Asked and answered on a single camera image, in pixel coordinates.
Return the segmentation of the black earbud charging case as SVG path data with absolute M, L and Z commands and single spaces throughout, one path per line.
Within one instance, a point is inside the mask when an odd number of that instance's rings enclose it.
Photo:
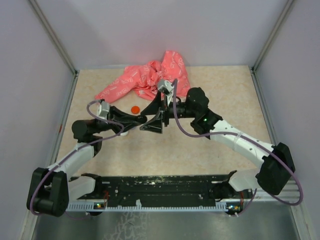
M 137 116 L 137 121 L 141 124 L 144 124 L 148 121 L 148 118 L 145 115 L 139 115 Z

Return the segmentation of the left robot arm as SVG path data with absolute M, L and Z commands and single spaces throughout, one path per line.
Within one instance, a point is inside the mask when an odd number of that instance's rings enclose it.
M 86 173 L 75 180 L 71 177 L 101 150 L 105 138 L 100 133 L 113 131 L 118 137 L 147 122 L 145 115 L 130 115 L 115 106 L 102 107 L 92 119 L 76 120 L 71 130 L 77 143 L 63 159 L 46 167 L 38 167 L 31 177 L 26 207 L 34 215 L 62 216 L 70 201 L 86 194 L 97 199 L 104 186 L 99 177 Z

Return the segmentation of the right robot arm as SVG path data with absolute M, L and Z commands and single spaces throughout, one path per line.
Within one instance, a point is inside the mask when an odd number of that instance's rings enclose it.
M 277 145 L 260 141 L 224 120 L 209 109 L 209 99 L 200 87 L 188 90 L 184 102 L 171 101 L 173 92 L 162 95 L 159 91 L 154 100 L 141 112 L 153 118 L 140 130 L 162 133 L 170 119 L 190 118 L 193 130 L 205 135 L 209 140 L 224 144 L 239 153 L 254 165 L 254 169 L 233 171 L 223 185 L 223 192 L 229 198 L 235 198 L 241 191 L 262 188 L 265 192 L 277 196 L 281 193 L 295 165 L 289 147 L 280 142 Z

